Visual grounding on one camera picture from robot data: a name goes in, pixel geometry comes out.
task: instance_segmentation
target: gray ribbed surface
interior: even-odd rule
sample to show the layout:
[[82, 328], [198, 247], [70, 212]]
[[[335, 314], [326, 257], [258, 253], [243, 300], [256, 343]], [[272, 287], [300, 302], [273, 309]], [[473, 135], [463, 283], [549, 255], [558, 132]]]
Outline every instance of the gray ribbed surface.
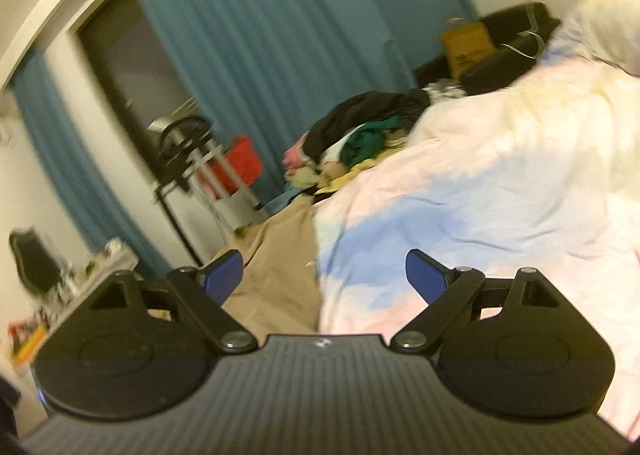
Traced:
[[153, 418], [95, 424], [57, 415], [24, 441], [35, 455], [611, 455], [626, 441], [596, 416], [502, 422], [464, 405], [430, 363], [378, 337], [271, 337], [225, 358], [202, 389]]

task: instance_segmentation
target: yellow object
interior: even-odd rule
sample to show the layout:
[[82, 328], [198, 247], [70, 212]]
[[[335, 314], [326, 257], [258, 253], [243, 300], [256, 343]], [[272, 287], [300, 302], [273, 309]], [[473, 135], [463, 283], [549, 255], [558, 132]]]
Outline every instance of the yellow object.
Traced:
[[47, 329], [43, 325], [39, 325], [38, 328], [33, 331], [33, 334], [29, 336], [29, 339], [18, 353], [15, 356], [12, 356], [11, 364], [14, 366], [14, 369], [19, 368], [24, 363], [30, 362], [31, 358], [33, 358], [34, 354], [44, 343], [46, 338]]
[[363, 171], [373, 168], [376, 164], [384, 161], [387, 157], [391, 157], [393, 154], [398, 153], [402, 148], [404, 148], [404, 143], [406, 139], [402, 139], [402, 143], [394, 148], [386, 148], [377, 154], [375, 157], [370, 159], [365, 159], [362, 162], [358, 162], [354, 167], [352, 167], [346, 174], [342, 177], [338, 177], [337, 179], [331, 181], [327, 186], [322, 189], [319, 189], [315, 194], [320, 195], [322, 193], [334, 193], [338, 191], [340, 188], [347, 186], [354, 178], [360, 175]]
[[446, 48], [451, 78], [456, 82], [460, 81], [466, 69], [497, 51], [489, 31], [480, 22], [467, 23], [447, 31], [441, 38]]

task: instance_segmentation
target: pile of clothes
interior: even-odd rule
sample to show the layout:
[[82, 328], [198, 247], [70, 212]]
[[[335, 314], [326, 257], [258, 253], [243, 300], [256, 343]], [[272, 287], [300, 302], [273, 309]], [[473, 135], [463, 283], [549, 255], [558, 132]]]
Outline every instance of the pile of clothes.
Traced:
[[372, 90], [338, 104], [287, 150], [285, 179], [309, 194], [330, 195], [402, 149], [431, 104], [427, 92]]

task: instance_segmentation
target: white cable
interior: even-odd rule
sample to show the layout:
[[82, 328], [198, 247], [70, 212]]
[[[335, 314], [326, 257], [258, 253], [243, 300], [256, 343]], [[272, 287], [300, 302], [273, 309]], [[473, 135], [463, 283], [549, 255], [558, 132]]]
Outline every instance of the white cable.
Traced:
[[538, 52], [536, 53], [535, 56], [529, 56], [528, 54], [525, 54], [524, 52], [516, 49], [516, 47], [513, 47], [507, 43], [501, 43], [501, 45], [503, 45], [504, 47], [507, 47], [508, 49], [511, 49], [512, 51], [514, 51], [517, 54], [520, 54], [521, 56], [529, 58], [530, 60], [539, 60], [542, 57], [542, 55], [545, 53], [546, 44], [542, 36], [538, 34], [538, 31], [540, 30], [540, 26], [538, 25], [538, 20], [536, 20], [536, 9], [535, 9], [535, 4], [533, 3], [534, 0], [525, 0], [525, 2], [527, 4], [526, 9], [527, 9], [527, 18], [529, 18], [529, 30], [522, 31], [521, 34], [531, 34], [536, 38], [536, 41], [538, 42]]

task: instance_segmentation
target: black pole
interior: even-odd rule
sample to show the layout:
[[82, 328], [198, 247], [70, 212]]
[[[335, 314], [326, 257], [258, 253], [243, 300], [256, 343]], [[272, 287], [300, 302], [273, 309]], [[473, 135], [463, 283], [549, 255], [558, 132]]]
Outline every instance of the black pole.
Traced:
[[193, 261], [196, 263], [196, 265], [198, 267], [202, 267], [204, 265], [202, 263], [202, 260], [196, 253], [196, 250], [193, 248], [193, 245], [191, 245], [191, 242], [189, 242], [189, 240], [187, 239], [187, 236], [184, 234], [184, 231], [182, 231], [182, 228], [180, 227], [178, 220], [175, 219], [175, 215], [173, 214], [171, 208], [169, 207], [169, 204], [167, 204], [166, 200], [164, 200], [164, 196], [162, 195], [162, 186], [158, 186], [158, 188], [156, 188], [156, 198], [158, 199], [158, 202], [160, 202], [160, 205], [164, 210], [164, 214], [169, 219], [169, 222], [171, 223], [172, 227], [175, 229], [175, 232], [178, 234], [178, 238], [180, 238], [182, 245], [184, 245], [186, 250], [189, 251], [191, 258], [193, 258]]

